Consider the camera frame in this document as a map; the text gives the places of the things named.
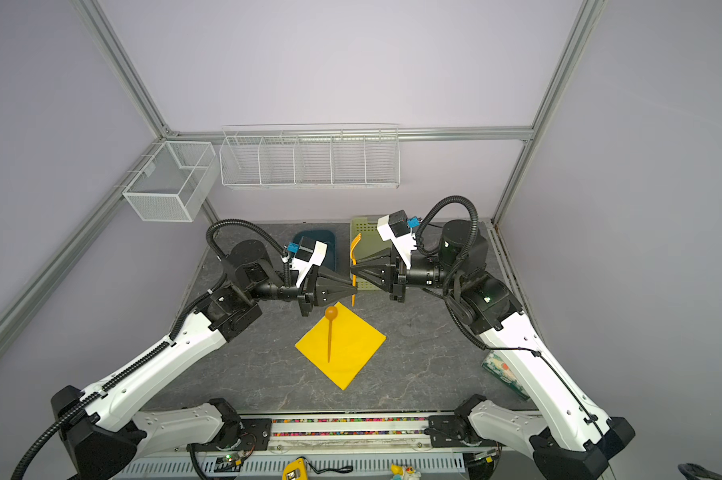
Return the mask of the orange plastic spoon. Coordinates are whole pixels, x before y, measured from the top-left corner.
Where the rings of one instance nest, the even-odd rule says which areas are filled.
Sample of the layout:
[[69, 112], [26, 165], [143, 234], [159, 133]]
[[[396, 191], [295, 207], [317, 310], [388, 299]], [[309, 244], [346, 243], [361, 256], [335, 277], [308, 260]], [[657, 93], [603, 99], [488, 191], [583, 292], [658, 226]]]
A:
[[331, 362], [332, 355], [332, 342], [333, 342], [333, 325], [334, 321], [339, 315], [339, 310], [336, 306], [329, 306], [325, 309], [324, 318], [327, 322], [327, 362]]

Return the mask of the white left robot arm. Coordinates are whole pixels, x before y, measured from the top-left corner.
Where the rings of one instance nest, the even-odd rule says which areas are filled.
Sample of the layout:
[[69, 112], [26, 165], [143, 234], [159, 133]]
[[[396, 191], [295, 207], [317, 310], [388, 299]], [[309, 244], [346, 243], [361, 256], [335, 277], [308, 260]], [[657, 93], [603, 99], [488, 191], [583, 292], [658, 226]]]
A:
[[150, 413], [144, 405], [209, 353], [230, 343], [262, 314], [261, 301], [298, 304], [307, 316], [356, 293], [351, 280], [323, 267], [325, 244], [305, 242], [277, 272], [265, 245], [247, 240], [221, 257], [223, 275], [168, 335], [108, 377], [52, 399], [58, 432], [79, 479], [110, 479], [133, 460], [172, 446], [220, 450], [241, 443], [243, 425], [224, 399]]

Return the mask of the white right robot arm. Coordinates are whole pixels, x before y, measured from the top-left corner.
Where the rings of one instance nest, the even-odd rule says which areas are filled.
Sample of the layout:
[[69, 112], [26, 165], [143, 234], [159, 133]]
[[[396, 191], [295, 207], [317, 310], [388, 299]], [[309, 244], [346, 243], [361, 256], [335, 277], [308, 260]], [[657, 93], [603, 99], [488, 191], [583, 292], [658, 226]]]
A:
[[537, 408], [522, 414], [475, 395], [455, 414], [470, 434], [496, 440], [532, 459], [547, 479], [612, 479], [610, 465], [635, 437], [627, 419], [609, 415], [556, 360], [522, 302], [487, 269], [489, 242], [472, 220], [451, 220], [437, 247], [420, 250], [422, 223], [379, 218], [375, 234], [386, 246], [357, 257], [357, 277], [404, 300], [411, 289], [438, 293], [458, 329], [497, 355]]

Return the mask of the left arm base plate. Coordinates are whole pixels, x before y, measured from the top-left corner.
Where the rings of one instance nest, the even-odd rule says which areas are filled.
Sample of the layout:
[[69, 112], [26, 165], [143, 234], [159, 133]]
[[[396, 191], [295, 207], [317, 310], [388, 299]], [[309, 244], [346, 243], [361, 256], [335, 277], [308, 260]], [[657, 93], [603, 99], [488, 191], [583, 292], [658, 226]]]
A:
[[197, 452], [265, 451], [271, 438], [270, 418], [243, 418], [235, 427], [224, 426], [208, 443], [196, 444]]

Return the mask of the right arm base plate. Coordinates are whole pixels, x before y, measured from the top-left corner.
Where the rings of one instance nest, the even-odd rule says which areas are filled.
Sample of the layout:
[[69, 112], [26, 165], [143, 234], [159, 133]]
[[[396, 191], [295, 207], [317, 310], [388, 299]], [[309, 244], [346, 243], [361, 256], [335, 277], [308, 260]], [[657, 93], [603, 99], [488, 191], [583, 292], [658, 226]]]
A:
[[426, 435], [436, 448], [496, 447], [498, 443], [481, 438], [469, 422], [457, 415], [431, 415], [427, 418]]

